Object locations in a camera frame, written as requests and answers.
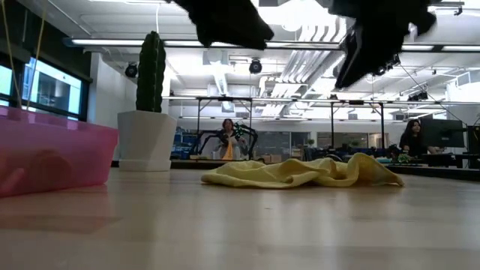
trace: woman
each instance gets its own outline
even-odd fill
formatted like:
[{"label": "woman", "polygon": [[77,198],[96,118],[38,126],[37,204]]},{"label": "woman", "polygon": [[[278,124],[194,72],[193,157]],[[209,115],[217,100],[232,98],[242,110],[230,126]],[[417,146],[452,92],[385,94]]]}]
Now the woman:
[{"label": "woman", "polygon": [[422,126],[420,125],[419,120],[410,120],[406,124],[405,131],[402,134],[400,139],[400,148],[404,152],[408,152],[410,157],[420,158],[422,155],[430,152],[431,154],[436,154],[434,147],[424,146],[422,141]]},{"label": "woman", "polygon": [[228,143],[232,145],[233,148],[233,160],[240,159],[240,152],[246,153],[247,150],[247,142],[244,138],[240,137],[237,141],[235,139],[235,134],[233,133],[233,121],[232,119],[225,119],[222,123],[222,134],[223,138],[220,140],[218,146],[215,148],[215,151],[220,149],[220,158],[224,158],[225,154],[227,153]]}]

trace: fluorescent light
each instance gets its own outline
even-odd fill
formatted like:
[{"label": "fluorescent light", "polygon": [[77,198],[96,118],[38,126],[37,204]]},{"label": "fluorescent light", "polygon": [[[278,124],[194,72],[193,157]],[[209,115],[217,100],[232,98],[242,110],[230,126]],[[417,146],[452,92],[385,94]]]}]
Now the fluorescent light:
[{"label": "fluorescent light", "polygon": [[170,101],[185,101],[185,100],[196,100],[196,97],[163,97],[164,100],[170,100]]},{"label": "fluorescent light", "polygon": [[[141,47],[143,40],[131,39],[76,39],[66,38],[67,44],[73,46],[99,46],[99,47]],[[164,40],[165,47],[170,48],[204,48],[198,40]],[[215,42],[211,48],[240,48],[240,46]],[[269,41],[267,49],[271,50],[340,50],[336,42],[283,42]]]},{"label": "fluorescent light", "polygon": [[292,102],[292,98],[263,98],[263,97],[255,97],[252,98],[252,101],[271,101],[271,102]]},{"label": "fluorescent light", "polygon": [[242,118],[242,117],[217,117],[217,116],[179,116],[180,119],[198,119],[200,118],[201,120],[224,120],[224,119],[232,119],[232,120],[242,120],[242,119],[247,119],[247,118]]},{"label": "fluorescent light", "polygon": [[72,39],[77,46],[141,47],[143,40]]},{"label": "fluorescent light", "polygon": [[472,52],[472,51],[480,51],[480,45],[472,45],[472,46],[444,46],[444,51],[464,51],[464,52]]},{"label": "fluorescent light", "polygon": [[90,2],[124,3],[129,5],[158,5],[167,3],[165,0],[90,0]]},{"label": "fluorescent light", "polygon": [[432,50],[434,47],[431,45],[403,45],[403,51],[429,51]]},{"label": "fluorescent light", "polygon": [[330,103],[331,100],[326,100],[326,99],[301,99],[301,100],[298,100],[299,102],[315,102],[315,103]]}]

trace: desk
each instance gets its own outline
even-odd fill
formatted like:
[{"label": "desk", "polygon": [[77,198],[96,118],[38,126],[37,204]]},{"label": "desk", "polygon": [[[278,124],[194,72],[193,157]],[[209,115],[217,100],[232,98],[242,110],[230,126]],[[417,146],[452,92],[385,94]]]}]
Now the desk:
[{"label": "desk", "polygon": [[476,161],[480,154],[424,154],[422,157],[429,167],[456,166],[461,169],[464,167],[464,160]]}]

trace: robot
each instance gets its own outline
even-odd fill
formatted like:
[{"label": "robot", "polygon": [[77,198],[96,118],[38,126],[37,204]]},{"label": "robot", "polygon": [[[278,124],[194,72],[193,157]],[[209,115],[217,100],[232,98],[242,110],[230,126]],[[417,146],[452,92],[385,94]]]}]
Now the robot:
[{"label": "robot", "polygon": [[[212,134],[212,135],[207,136],[203,141],[203,144],[200,146],[203,134]],[[251,127],[248,127],[246,124],[235,123],[233,125],[233,136],[235,137],[235,139],[239,140],[240,137],[242,137],[244,134],[247,134],[253,138],[247,153],[245,153],[245,154],[248,154],[248,159],[251,160],[253,159],[254,147],[258,140],[257,131]],[[225,146],[228,146],[228,136],[222,130],[204,131],[197,137],[196,142],[193,144],[190,150],[190,155],[201,155],[207,142],[211,138],[218,138]]]}]

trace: box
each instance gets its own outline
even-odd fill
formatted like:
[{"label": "box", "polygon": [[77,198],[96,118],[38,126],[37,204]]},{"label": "box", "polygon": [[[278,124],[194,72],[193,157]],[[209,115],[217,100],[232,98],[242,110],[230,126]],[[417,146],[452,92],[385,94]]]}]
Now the box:
[{"label": "box", "polygon": [[260,157],[263,158],[265,163],[271,163],[272,162],[272,157],[270,156],[270,154],[263,154]]},{"label": "box", "polygon": [[104,184],[116,129],[0,106],[0,197]]},{"label": "box", "polygon": [[270,162],[272,162],[272,163],[280,163],[280,162],[282,162],[282,156],[281,156],[281,154],[271,154],[270,157],[271,157]]}]

